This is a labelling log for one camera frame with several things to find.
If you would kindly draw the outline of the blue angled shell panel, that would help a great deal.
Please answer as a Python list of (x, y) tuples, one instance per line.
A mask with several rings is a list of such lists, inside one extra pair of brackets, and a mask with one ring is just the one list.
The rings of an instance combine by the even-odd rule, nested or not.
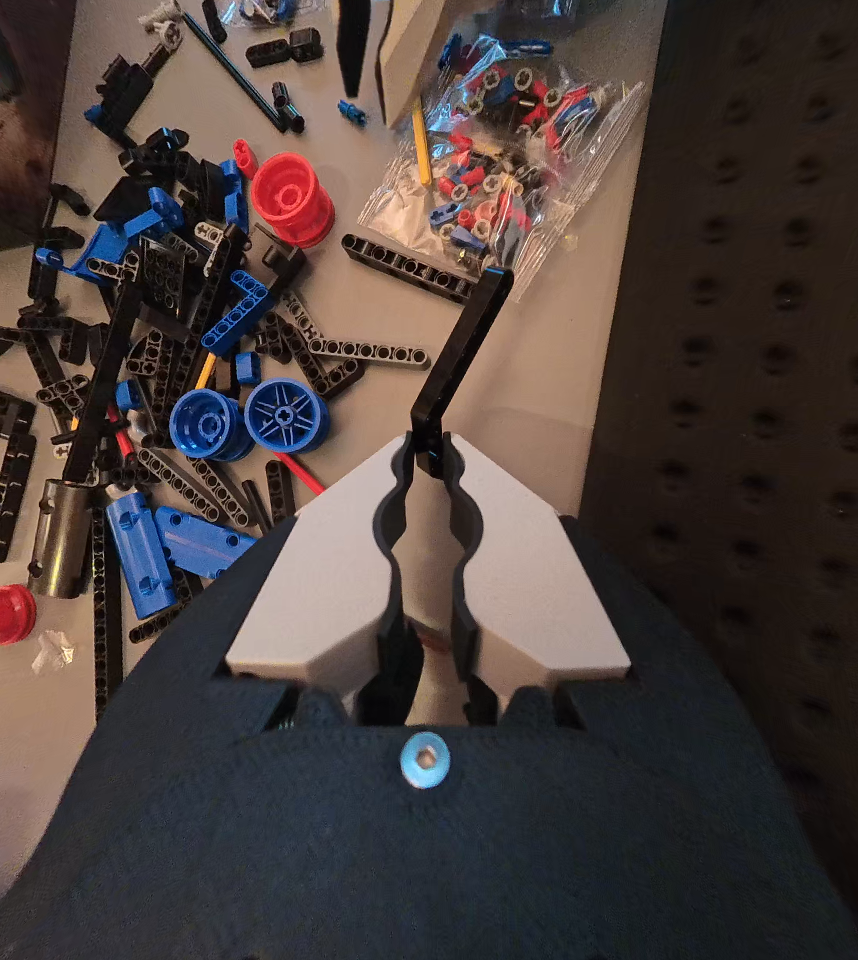
[(205, 580), (219, 578), (257, 542), (253, 536), (174, 508), (157, 508), (153, 520), (167, 560)]

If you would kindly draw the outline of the small clear plastic piece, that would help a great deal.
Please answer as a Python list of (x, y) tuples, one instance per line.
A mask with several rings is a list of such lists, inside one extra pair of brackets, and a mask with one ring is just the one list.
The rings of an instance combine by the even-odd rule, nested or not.
[(75, 646), (62, 630), (41, 630), (36, 637), (37, 651), (30, 669), (39, 677), (72, 666)]

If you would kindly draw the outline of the grey desk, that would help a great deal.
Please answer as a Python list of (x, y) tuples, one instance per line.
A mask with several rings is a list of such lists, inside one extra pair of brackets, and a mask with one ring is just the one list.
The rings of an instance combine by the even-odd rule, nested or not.
[[(78, 2), (53, 178), (96, 204), (118, 178), (117, 151), (87, 124), (83, 110), (114, 56), (141, 59), (150, 46), (137, 18), (155, 2)], [(361, 106), (367, 129), (338, 114), (342, 84), (331, 14), (315, 23), (327, 45), (322, 61), (287, 65), (287, 85), (306, 117), (302, 137), (278, 134), (194, 37), (161, 71), (137, 113), (136, 136), (173, 125), (191, 137), (200, 158), (224, 159), (245, 138), (261, 161), (295, 151), (309, 159), (336, 209), (333, 231), (309, 254), (301, 296), (330, 336), (373, 337), (422, 347), (433, 357), (459, 308), (351, 261), (345, 233), (364, 234), (356, 219), (381, 182), (396, 139), (381, 124), (373, 68), (365, 68)], [(593, 198), (571, 222), (554, 254), (519, 303), (509, 303), (462, 382), (445, 428), (513, 474), (562, 514), (581, 500), (615, 309), (626, 233), (639, 168), (644, 116), (609, 164)], [(0, 317), (10, 321), (25, 298), (27, 249), (0, 252)], [(0, 441), (0, 465), (5, 444)], [(10, 560), (0, 586), (24, 583), (36, 533), (39, 497), (60, 475), (36, 455)], [(407, 498), (408, 527), (395, 546), (404, 608), (420, 624), (446, 634), (452, 567), (460, 555), (449, 534), (447, 496), (419, 471)], [(91, 594), (41, 599), (38, 624), (24, 642), (0, 647), (0, 898), (11, 887), (50, 821), (95, 725)], [(63, 631), (75, 646), (72, 665), (34, 675), (43, 630)], [(426, 651), (409, 723), (462, 724), (465, 690), (451, 659)]]

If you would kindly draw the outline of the blue L-shaped beam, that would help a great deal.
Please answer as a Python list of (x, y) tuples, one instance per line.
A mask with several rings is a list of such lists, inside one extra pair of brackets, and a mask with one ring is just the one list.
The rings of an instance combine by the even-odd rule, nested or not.
[(224, 356), (249, 335), (277, 303), (269, 288), (245, 270), (233, 270), (230, 283), (241, 298), (201, 339), (204, 349), (216, 356)]

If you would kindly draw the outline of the red axle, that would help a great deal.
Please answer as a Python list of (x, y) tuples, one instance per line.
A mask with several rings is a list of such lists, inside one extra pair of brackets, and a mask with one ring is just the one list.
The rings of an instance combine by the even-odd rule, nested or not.
[(285, 466), (315, 497), (322, 495), (327, 490), (327, 487), (319, 481), (298, 458), (284, 452), (276, 452), (274, 456), (277, 461)]

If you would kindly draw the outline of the printed toy set box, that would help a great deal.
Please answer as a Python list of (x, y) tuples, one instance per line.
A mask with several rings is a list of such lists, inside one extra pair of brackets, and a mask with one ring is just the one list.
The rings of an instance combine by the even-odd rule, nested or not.
[(75, 1), (0, 1), (0, 251), (36, 239), (50, 199)]

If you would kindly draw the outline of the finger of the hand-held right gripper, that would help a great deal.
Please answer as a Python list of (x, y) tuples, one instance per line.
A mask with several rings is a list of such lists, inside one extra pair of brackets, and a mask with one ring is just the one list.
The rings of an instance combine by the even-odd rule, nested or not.
[(449, 34), (449, 2), (390, 1), (375, 57), (380, 112), (392, 128), (410, 114)]
[(371, 29), (371, 1), (336, 1), (336, 53), (346, 98), (359, 94)]

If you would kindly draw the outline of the blue curved shell panel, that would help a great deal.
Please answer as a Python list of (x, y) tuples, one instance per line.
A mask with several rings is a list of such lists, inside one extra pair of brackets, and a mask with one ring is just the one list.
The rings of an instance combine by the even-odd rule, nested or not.
[(135, 490), (112, 501), (106, 515), (136, 617), (170, 609), (178, 599), (174, 578), (144, 494)]

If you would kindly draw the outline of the black flat beam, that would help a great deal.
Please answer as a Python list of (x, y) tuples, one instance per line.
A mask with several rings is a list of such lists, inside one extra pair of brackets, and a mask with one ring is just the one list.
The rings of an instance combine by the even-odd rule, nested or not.
[(175, 621), (178, 615), (193, 599), (191, 593), (180, 595), (177, 602), (160, 611), (159, 613), (140, 622), (132, 628), (128, 634), (128, 641), (131, 644), (139, 644), (153, 640), (160, 635), (171, 623)]

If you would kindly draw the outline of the small bag of red parts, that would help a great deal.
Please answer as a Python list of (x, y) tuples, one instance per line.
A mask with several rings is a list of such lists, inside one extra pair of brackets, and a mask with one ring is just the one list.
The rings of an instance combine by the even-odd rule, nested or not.
[(549, 40), (454, 32), (423, 95), (433, 182), (409, 127), (358, 224), (471, 281), (514, 273), (520, 300), (647, 104), (643, 80), (593, 74)]

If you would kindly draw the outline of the dark angled beam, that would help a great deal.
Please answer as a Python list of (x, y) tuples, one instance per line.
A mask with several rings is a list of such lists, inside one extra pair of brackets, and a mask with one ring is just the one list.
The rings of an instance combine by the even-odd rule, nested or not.
[(459, 318), (411, 407), (415, 459), (424, 473), (444, 477), (443, 417), (453, 401), (515, 282), (506, 268), (490, 267), (462, 307)]

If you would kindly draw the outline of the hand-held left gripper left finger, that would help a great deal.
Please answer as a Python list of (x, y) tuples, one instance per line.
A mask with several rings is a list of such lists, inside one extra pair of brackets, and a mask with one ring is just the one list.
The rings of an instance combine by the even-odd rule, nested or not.
[(409, 436), (385, 444), (291, 523), (225, 655), (234, 675), (409, 711), (409, 625), (393, 547), (406, 529)]

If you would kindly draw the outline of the long black beam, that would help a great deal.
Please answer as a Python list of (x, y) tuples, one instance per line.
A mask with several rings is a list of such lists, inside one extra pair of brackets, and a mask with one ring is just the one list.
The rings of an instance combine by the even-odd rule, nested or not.
[(382, 246), (365, 237), (345, 233), (340, 246), (354, 262), (395, 281), (464, 306), (477, 284), (409, 254)]
[(90, 561), (95, 719), (99, 723), (124, 679), (122, 569), (105, 507), (92, 510)]

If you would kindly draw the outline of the black axle connector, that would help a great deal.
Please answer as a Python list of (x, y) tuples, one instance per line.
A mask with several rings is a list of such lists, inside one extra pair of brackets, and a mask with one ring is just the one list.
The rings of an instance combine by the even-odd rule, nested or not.
[(270, 87), (272, 103), (278, 114), (282, 130), (300, 136), (305, 131), (305, 118), (296, 108), (284, 81), (276, 80)]

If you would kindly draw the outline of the blue curved mudguard panel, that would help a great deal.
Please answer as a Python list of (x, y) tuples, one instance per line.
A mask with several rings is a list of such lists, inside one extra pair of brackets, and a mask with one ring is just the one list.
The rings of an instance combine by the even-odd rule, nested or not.
[(159, 239), (184, 225), (183, 208), (165, 190), (151, 187), (147, 198), (147, 209), (129, 220), (102, 222), (72, 265), (66, 266), (63, 255), (48, 246), (34, 251), (34, 262), (100, 286), (122, 279), (123, 261), (140, 237)]

